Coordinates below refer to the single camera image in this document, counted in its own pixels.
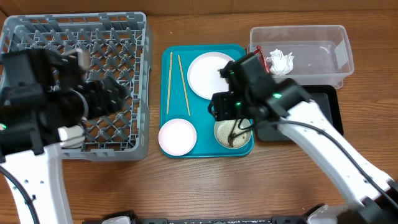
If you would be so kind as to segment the brown food piece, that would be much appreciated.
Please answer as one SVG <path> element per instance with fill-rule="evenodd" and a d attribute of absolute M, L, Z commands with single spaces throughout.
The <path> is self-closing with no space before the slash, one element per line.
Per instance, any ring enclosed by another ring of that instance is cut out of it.
<path fill-rule="evenodd" d="M 246 134 L 233 133 L 228 137 L 228 144 L 232 148 L 239 148 L 245 145 Z"/>

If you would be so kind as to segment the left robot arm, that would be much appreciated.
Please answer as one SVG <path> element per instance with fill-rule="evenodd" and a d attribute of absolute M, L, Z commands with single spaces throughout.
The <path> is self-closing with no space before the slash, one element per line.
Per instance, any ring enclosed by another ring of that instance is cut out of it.
<path fill-rule="evenodd" d="M 21 223 L 71 223 L 62 149 L 85 139 L 84 119 L 120 111 L 127 90 L 113 78 L 86 82 L 86 50 L 47 49 L 1 56 L 1 174 Z"/>

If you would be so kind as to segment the red snack wrapper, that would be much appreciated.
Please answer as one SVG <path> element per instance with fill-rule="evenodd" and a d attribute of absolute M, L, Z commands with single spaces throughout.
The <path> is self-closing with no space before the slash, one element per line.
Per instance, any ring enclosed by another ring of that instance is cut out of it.
<path fill-rule="evenodd" d="M 266 71 L 266 73 L 270 73 L 269 66 L 266 61 L 266 57 L 264 56 L 264 52 L 260 45 L 258 45 L 256 47 L 254 54 L 259 57 L 259 61 L 261 62 L 262 66 L 264 67 L 264 70 Z"/>

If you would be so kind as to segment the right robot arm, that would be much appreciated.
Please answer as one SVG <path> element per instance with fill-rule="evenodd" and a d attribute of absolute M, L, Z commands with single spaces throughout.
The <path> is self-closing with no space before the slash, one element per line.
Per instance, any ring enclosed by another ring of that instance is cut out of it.
<path fill-rule="evenodd" d="M 219 73 L 229 90 L 213 94 L 208 105 L 216 121 L 266 121 L 300 146 L 343 196 L 344 205 L 319 206 L 299 223 L 397 223 L 397 182 L 333 127 L 302 86 L 291 78 L 276 83 L 254 53 Z"/>

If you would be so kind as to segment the wooden chopstick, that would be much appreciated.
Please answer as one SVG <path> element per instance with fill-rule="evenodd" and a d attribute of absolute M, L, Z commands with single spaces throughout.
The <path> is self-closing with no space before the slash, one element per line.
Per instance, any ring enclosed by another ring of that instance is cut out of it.
<path fill-rule="evenodd" d="M 180 74 L 181 74 L 181 78 L 182 78 L 182 85 L 183 85 L 183 91 L 184 91 L 187 111 L 188 111 L 188 115 L 190 116 L 191 115 L 190 114 L 190 105 L 189 105 L 189 100 L 188 100 L 188 95 L 187 95 L 187 89 L 186 89 L 185 77 L 184 77 L 184 73 L 183 73 L 182 61 L 181 61 L 181 57 L 180 57 L 179 54 L 177 55 L 177 58 L 178 58 L 178 64 L 179 64 Z"/>
<path fill-rule="evenodd" d="M 167 89 L 167 114 L 169 114 L 170 110 L 170 96 L 171 96 L 171 82 L 172 82 L 172 64 L 173 64 L 173 52 L 170 52 L 170 60 L 169 60 L 169 80 L 168 80 L 168 89 Z"/>

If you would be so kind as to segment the white tissue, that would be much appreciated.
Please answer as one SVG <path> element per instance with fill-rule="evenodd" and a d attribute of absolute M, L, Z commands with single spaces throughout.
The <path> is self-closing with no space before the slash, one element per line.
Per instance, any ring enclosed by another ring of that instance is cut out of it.
<path fill-rule="evenodd" d="M 269 70 L 273 75 L 284 76 L 294 68 L 294 56 L 292 53 L 284 55 L 279 49 L 270 52 L 270 56 L 266 58 L 266 62 L 271 64 Z"/>

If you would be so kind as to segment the white paper cup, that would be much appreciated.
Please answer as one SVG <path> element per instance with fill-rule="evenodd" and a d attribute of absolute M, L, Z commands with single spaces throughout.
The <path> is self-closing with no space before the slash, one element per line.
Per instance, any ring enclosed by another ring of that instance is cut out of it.
<path fill-rule="evenodd" d="M 58 128 L 60 137 L 60 146 L 65 149 L 73 149 L 80 147 L 85 141 L 85 132 L 79 125 L 70 128 L 64 126 Z"/>

